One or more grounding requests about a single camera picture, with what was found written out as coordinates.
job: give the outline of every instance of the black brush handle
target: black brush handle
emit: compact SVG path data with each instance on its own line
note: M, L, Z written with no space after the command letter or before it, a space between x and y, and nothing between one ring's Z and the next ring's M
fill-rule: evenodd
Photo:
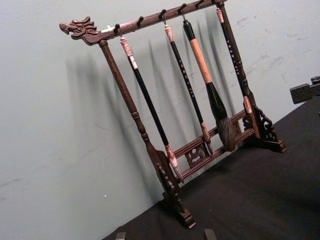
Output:
M219 17L219 21L221 23L222 31L223 31L227 46L229 48L229 52L232 51L231 58L234 65L234 70L236 72L236 77L238 79L238 82L241 88L242 95L249 97L251 103L255 105L256 101L253 93L251 92L248 86L247 76L241 60L236 39L228 19L225 3L222 1L215 0L215 4L217 7L217 14Z
M225 119L228 117L227 111L224 103L222 102L217 89L215 88L210 71L207 67L205 58L202 54L198 41L196 39L195 33L193 31L192 25L188 20L183 21L183 29L187 38L189 39L190 46L192 48L194 57L200 69L201 75L205 82L206 90L208 93L208 98L210 102L211 111L216 121Z
M196 116L198 117L198 120L199 120L200 124L202 124L204 122L204 120L202 118L202 115L201 115L201 112L200 112L200 109L199 109L199 106L198 106L198 103L197 103L197 99L196 99L195 93L194 93L194 91L192 89L192 86L191 86L187 71L185 69L184 63L182 62L182 59L181 59L180 54L179 54L179 50L177 48L176 42L174 40L174 37L172 35L171 28L170 28L169 25L166 24L164 26L164 29L165 29L165 32L166 32L168 38L169 38L173 54L175 56L177 64L179 65L179 69L180 69L180 72L181 72L181 74L183 76L183 80L185 82L186 88L188 89L188 92L189 92L189 95L190 95L194 110L196 112Z
M143 80L143 78L142 78L142 76L140 74L140 71L138 69L138 65L137 65L137 63L135 61L135 58L134 58L134 56L133 56L133 54L132 54L132 52L131 52L131 50L129 48L127 40L124 37L121 38L121 44L123 45L123 49L124 49L124 51L125 51L125 53L127 55L127 58L128 58L129 63L131 65L131 68L133 70L134 76L135 76L135 78L136 78L136 80L137 80L137 82L138 82L138 84L140 86L140 89L142 91L142 94L144 96L146 104L149 107L149 110L150 110L151 115L153 117L153 120L155 122L156 128L158 129L160 137L162 139L162 142L163 142L163 144L165 146L167 146L167 145L169 145L169 141L168 141L167 136L165 134L165 131L164 131L163 127L162 127L162 124L160 122L160 119L158 117L156 109L154 107L154 104L153 104L153 102L152 102L152 100L150 98L150 95L149 95L149 92L148 92L147 87L145 85L145 82L144 82L144 80Z

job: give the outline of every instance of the calligraphy brush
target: calligraphy brush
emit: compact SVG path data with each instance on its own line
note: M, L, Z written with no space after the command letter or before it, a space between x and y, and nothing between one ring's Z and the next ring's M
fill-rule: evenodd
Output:
M200 112L200 109L199 109L199 106L198 106L198 103L197 103L197 99L196 99L195 93L194 93L194 91L193 91L193 89L191 87L191 83L189 81L188 74L186 72L186 69L185 69L184 64L182 62L182 59L180 57L178 48L176 46L176 42L175 42L174 36L172 34L171 27L166 23L166 20L163 17L165 12L166 12L165 9L162 10L161 15L160 15L160 17L162 18L162 20L164 22L164 30L166 32L166 35L167 35L169 41L170 41L170 45L171 45L172 51L174 53L175 59L177 61L177 64L179 65L179 68L180 68L182 77L184 79L186 88L188 89L188 92L189 92L189 95L190 95L194 110L196 112L196 116L197 116L197 118L199 120L199 123L200 123L200 126L201 126L203 139L206 142L206 145L207 145L207 147L209 149L209 152L212 155L213 154L213 149L212 149L212 146L211 146L211 138L210 138L209 132L207 130L207 127L205 125L205 122L204 122L204 120L202 118L202 115L201 115L201 112Z
M158 114L156 112L156 109L154 107L154 104L150 98L150 95L148 93L148 90L147 90L147 87L145 85L145 82L140 74L140 71L138 69L138 65L135 61L135 58L131 52L131 49L130 49L130 46L128 44L128 40L125 38L125 37L121 37L120 39L120 42L121 42L121 45L123 46L123 49L124 49L124 52L129 60L129 63L131 65L131 68L133 70L133 73L135 75L135 78L140 86L140 89L142 91L142 94L144 96L144 99L146 101L146 104L148 105L149 107L149 110L151 112L151 115L153 117L153 120L155 122L155 125L156 125L156 128L158 129L159 131L159 134L160 134L160 137L162 139L162 142L165 146L165 150L166 150L166 153L168 155L168 158L169 158L169 162L170 162L170 165L172 166L174 172L176 173L176 175L178 176L178 178L180 179L180 181L183 183L184 182L184 179L182 177L182 174L179 170L179 166L178 166L178 161L177 161L177 158L171 148L171 146L169 145L169 141L167 139L167 136L165 134L165 131L161 125L161 122L160 122L160 119L158 117Z
M191 23L186 20L185 15L182 11L185 3L179 10L179 13L183 17L183 29L190 42L194 57L202 74L203 80L205 82L206 91L208 94L211 111L215 118L216 128L218 130L219 137L223 143L226 151L232 152L236 148L236 134L233 124L228 117L226 107L222 102L217 89L215 88L212 77L210 75L209 69L207 67L205 58L202 54L198 41L196 39L195 33L193 31Z
M246 77L246 73L243 68L243 64L241 61L240 52L238 50L236 39L235 39L234 34L232 32L231 25L229 23L229 19L228 19L224 4L218 4L216 1L216 6L217 6L216 14L219 18L222 32L224 35L224 39L225 39L226 45L228 47L230 57L231 57L231 60L233 63L234 71L235 71L236 76L238 78L240 89L241 89L241 92L243 95L243 105L244 105L246 112L250 115L250 117L252 119L252 126L254 129L255 136L257 138L259 138L260 137L259 129L258 129L256 120L255 120L255 114L252 109L252 103L250 101L251 91L249 90L247 93L246 88L245 88L245 82L247 81L247 77Z

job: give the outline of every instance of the metal hook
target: metal hook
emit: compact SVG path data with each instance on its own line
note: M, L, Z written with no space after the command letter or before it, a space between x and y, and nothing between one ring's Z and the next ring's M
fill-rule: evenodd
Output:
M186 20L185 14L184 14L184 8L187 6L186 3L182 4L181 7L178 9L178 13L182 15L183 20Z
M115 34L119 34L120 35L120 37L122 38L122 32L121 32L121 27L120 27L120 24L119 23L117 23L116 25L114 25L114 33Z
M205 0L200 0L198 3L195 4L195 8L198 9L199 5L202 4Z
M166 19L165 19L165 17L164 17L166 11L167 11L167 10L162 9L161 13L159 14L159 19L161 19L161 20L164 22L165 25L167 24Z
M139 17L139 20L138 20L138 22L136 23L136 25L138 26L138 28L141 27L141 23L142 23L142 21L143 21L144 19L145 19L145 18L144 18L143 16L140 16L140 17Z

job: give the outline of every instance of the wooden brush stand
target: wooden brush stand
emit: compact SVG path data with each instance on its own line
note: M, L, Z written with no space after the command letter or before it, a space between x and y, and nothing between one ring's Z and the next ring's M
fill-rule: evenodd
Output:
M187 4L183 12L184 14L200 10L209 6L214 5L213 0L201 0ZM180 7L172 8L166 11L166 19L172 19L179 15ZM72 20L69 24L60 23L60 29L66 34L73 33L71 37L74 40L82 39L88 45L96 45L102 49L102 52L108 62L108 65L111 69L111 72L115 78L115 81L118 85L118 88L122 94L122 97L127 105L129 112L133 120L136 123L137 129L141 135L142 140L145 143L146 151L150 157L150 160L155 169L156 175L159 181L162 184L164 189L163 196L168 200L169 204L175 210L175 212L181 217L185 225L188 228L195 226L196 222L193 219L191 213L183 207L182 200L180 199L180 180L174 175L168 157L163 151L156 150L155 147L150 142L149 136L145 129L144 124L142 123L139 112L136 108L136 105L130 95L130 92L125 84L125 81L119 71L119 68L115 62L115 59L111 53L111 50L108 46L108 40L118 37L120 35L119 28L121 28L121 34L127 34L130 32L137 31L141 28L149 27L156 23L162 22L162 19L159 18L159 13L155 13L150 16L140 17L137 20L127 22L121 25L110 28L107 31L97 31L94 22L90 20L90 17L86 17L84 20ZM259 148L269 149L277 153L283 153L286 150L286 146L283 141L279 140L277 134L274 131L273 123L268 119L262 110L256 106L253 93L246 84L245 91L249 94L250 104L253 111L253 118L246 112L242 110L231 118L233 127L236 132L236 143L241 144L245 143L247 145L256 146ZM239 121L242 121L244 126L244 131L241 131L239 126ZM213 128L209 131L209 135L212 138L218 134L216 128ZM225 153L223 147L217 149L213 152L213 155L210 155L205 146L205 142L202 137L197 137L193 141L184 145L180 149L174 151L174 154L177 158L186 157L189 164L189 169L185 170L182 173L182 178L185 180L192 176L197 171L201 170L214 159L221 156Z

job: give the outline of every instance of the black tablecloth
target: black tablecloth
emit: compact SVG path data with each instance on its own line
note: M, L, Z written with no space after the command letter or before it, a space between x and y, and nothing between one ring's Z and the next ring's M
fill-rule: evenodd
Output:
M196 221L182 226L165 201L119 227L126 240L320 240L320 99L275 124L286 153L240 148L182 188Z

